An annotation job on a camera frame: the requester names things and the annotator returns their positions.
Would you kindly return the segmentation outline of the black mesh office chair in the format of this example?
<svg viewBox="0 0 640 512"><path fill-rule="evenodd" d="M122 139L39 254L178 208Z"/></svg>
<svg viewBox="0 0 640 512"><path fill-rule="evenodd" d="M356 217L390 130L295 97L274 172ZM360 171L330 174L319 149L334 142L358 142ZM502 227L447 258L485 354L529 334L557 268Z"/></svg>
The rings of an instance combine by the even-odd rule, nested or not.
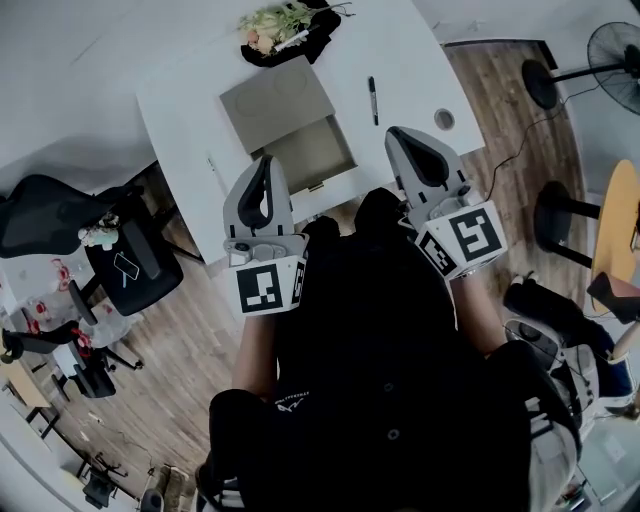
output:
<svg viewBox="0 0 640 512"><path fill-rule="evenodd" d="M89 299L97 288L104 290L121 315L139 313L179 286L184 274L177 258L189 254L162 234L177 207L151 213L143 193L142 186L127 184L90 195L50 176L29 175L0 199L0 258L67 256L83 249L94 275L85 286L71 286L82 317L91 325L97 323L89 312ZM78 231L95 225L108 212L120 219L113 248L82 246ZM139 267L137 280L114 267L116 253Z"/></svg>

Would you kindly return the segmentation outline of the round wooden table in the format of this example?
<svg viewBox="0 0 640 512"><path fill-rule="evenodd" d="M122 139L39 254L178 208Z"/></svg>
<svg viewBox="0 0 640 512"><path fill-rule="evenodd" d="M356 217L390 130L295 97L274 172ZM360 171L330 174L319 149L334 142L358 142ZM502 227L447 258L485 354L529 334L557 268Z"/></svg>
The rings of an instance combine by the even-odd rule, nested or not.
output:
<svg viewBox="0 0 640 512"><path fill-rule="evenodd" d="M592 255L565 245L574 216L597 222ZM616 290L633 289L640 266L640 178L629 160L620 161L609 180L603 203L579 201L569 196L559 181L548 182L538 194L534 209L534 235L538 246L591 271L589 294L594 308L606 312L604 284Z"/></svg>

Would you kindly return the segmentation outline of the pale plush toy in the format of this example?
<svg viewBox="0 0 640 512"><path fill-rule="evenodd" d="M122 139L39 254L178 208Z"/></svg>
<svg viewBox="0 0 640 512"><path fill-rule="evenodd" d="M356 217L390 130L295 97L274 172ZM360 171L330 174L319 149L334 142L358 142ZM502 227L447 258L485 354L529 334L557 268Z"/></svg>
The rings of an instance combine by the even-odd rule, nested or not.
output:
<svg viewBox="0 0 640 512"><path fill-rule="evenodd" d="M118 241L119 227L119 217L108 212L95 225L81 228L78 238L84 247L100 246L104 251L109 251Z"/></svg>

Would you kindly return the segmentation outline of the person's right forearm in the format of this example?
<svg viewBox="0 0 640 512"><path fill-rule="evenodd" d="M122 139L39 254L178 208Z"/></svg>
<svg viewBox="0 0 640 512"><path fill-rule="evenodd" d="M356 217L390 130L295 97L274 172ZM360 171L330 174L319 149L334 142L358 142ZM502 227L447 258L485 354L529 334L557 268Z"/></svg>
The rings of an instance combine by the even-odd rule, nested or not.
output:
<svg viewBox="0 0 640 512"><path fill-rule="evenodd" d="M458 329L488 358L507 342L503 322L482 278L474 274L449 282Z"/></svg>

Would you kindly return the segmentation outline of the black smartphone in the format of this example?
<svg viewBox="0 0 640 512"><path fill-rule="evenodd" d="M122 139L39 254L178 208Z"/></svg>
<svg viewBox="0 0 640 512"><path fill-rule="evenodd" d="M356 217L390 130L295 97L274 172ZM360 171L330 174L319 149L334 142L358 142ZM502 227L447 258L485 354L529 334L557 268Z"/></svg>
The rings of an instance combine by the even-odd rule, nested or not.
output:
<svg viewBox="0 0 640 512"><path fill-rule="evenodd" d="M137 280L140 269L139 267L126 258L122 253L116 253L114 256L113 265L118 269L126 278L130 280Z"/></svg>

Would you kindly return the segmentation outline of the person's left forearm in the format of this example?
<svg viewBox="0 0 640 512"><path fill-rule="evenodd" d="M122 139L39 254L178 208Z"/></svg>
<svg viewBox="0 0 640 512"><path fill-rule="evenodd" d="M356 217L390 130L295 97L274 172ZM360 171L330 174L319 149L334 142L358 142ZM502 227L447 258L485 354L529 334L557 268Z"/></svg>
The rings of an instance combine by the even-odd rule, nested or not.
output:
<svg viewBox="0 0 640 512"><path fill-rule="evenodd" d="M233 389L247 391L266 402L272 399L277 384L275 325L275 315L245 319L231 380Z"/></svg>

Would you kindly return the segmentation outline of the cardboard box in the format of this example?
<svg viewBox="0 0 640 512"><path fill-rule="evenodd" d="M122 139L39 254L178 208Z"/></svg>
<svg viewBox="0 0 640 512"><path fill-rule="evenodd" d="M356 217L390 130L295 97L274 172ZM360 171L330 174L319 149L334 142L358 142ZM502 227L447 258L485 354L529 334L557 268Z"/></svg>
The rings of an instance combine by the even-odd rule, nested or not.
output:
<svg viewBox="0 0 640 512"><path fill-rule="evenodd" d="M260 71L220 100L245 151L254 160L277 159L292 194L356 167L336 110L304 56Z"/></svg>

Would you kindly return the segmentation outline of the artificial flower bunch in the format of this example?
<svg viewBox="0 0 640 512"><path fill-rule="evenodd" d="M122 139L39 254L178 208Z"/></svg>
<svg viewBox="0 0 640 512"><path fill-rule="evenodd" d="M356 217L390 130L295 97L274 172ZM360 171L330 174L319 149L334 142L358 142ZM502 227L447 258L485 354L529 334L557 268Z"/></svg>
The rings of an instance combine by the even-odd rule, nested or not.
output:
<svg viewBox="0 0 640 512"><path fill-rule="evenodd" d="M327 26L335 16L339 20L353 17L354 13L347 9L350 5L351 2L347 1L310 7L302 0L288 0L259 8L254 13L241 17L238 30L245 35L251 50L257 51L261 57L270 57L278 54L273 50L275 45L312 25L318 25L318 30ZM302 44L307 37L292 46Z"/></svg>

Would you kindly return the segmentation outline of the person's black clothing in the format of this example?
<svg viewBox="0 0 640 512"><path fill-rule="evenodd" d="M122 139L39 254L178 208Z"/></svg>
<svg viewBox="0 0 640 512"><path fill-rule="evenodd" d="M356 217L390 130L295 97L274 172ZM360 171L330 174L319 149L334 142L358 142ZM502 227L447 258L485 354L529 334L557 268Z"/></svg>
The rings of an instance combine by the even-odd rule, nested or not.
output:
<svg viewBox="0 0 640 512"><path fill-rule="evenodd" d="M368 193L351 235L309 223L300 305L276 316L277 384L210 404L197 512L235 480L245 512L528 512L530 415L573 420L533 349L488 358L458 329L449 282Z"/></svg>

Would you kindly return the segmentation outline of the white desk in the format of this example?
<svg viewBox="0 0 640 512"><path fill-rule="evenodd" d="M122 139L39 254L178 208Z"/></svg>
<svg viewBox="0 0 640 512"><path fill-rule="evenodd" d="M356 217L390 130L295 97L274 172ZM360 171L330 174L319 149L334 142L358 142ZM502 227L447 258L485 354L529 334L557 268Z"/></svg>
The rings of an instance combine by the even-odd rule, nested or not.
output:
<svg viewBox="0 0 640 512"><path fill-rule="evenodd" d="M384 148L391 126L423 131L456 153L484 140L448 58L412 0L350 1L354 16L341 23L314 70L336 110L356 167L315 191L291 198L296 221L345 203L393 179ZM206 263L224 256L222 207L250 165L220 100L256 68L240 54L231 32L164 65L138 90L139 108L164 177ZM373 122L368 77L376 82L379 126ZM434 113L449 110L455 126L441 130ZM209 168L210 155L216 172Z"/></svg>

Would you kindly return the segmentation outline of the flower bouquet on black wrap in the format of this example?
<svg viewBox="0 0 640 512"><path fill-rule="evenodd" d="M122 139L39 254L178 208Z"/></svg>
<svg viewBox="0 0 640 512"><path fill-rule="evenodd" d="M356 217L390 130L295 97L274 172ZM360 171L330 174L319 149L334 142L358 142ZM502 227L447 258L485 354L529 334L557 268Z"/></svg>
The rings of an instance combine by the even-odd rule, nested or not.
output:
<svg viewBox="0 0 640 512"><path fill-rule="evenodd" d="M327 0L302 1L310 7L321 7L330 4ZM251 50L246 43L245 35L241 32L245 41L240 45L240 53L246 62L260 68L273 68L300 56L304 56L310 64L313 64L331 42L331 34L339 27L340 23L341 20L335 16L327 26L313 31L302 44L286 48L270 57L261 57L257 51Z"/></svg>

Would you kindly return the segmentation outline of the black standing fan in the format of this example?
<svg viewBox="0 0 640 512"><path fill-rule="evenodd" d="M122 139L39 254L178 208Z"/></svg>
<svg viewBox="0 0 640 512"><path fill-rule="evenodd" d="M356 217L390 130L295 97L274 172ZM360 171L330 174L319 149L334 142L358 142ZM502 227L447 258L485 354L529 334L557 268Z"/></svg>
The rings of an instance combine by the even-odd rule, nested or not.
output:
<svg viewBox="0 0 640 512"><path fill-rule="evenodd" d="M558 83L592 76L623 109L640 115L640 27L628 22L601 25L588 41L587 61L584 69L552 75L543 63L525 60L525 89L540 108L551 110L558 103Z"/></svg>

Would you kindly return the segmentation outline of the gray bag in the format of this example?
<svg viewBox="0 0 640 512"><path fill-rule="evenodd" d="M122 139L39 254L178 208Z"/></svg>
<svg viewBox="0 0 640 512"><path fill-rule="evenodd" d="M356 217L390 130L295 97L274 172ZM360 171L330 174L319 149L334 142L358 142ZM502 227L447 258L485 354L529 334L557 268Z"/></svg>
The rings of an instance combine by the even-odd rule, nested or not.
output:
<svg viewBox="0 0 640 512"><path fill-rule="evenodd" d="M551 512L574 475L578 445L567 427L543 411L537 397L525 404L531 433L528 512Z"/></svg>

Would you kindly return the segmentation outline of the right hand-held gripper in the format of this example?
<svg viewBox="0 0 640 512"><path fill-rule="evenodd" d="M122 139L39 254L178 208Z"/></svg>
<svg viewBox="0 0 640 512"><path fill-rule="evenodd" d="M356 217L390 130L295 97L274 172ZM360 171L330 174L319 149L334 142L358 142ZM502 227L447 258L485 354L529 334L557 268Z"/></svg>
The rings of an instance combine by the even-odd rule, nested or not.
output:
<svg viewBox="0 0 640 512"><path fill-rule="evenodd" d="M440 140L415 129L392 126L385 149L395 180L413 207L407 215L415 245L445 280L465 277L507 251L496 206L466 184L430 204L433 188L454 186L451 172L466 181L459 156Z"/></svg>

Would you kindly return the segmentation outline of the wooden desk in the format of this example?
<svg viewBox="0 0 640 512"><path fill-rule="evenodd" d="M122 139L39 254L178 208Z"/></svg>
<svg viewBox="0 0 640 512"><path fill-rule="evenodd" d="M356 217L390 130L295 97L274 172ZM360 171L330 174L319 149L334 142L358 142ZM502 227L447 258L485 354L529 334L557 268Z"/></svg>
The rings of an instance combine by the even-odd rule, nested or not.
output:
<svg viewBox="0 0 640 512"><path fill-rule="evenodd" d="M5 380L2 393L42 440L47 439L60 419L54 404L56 390L51 383L46 383L51 376L45 364L36 365L33 371L23 360L10 364L0 361L0 377Z"/></svg>

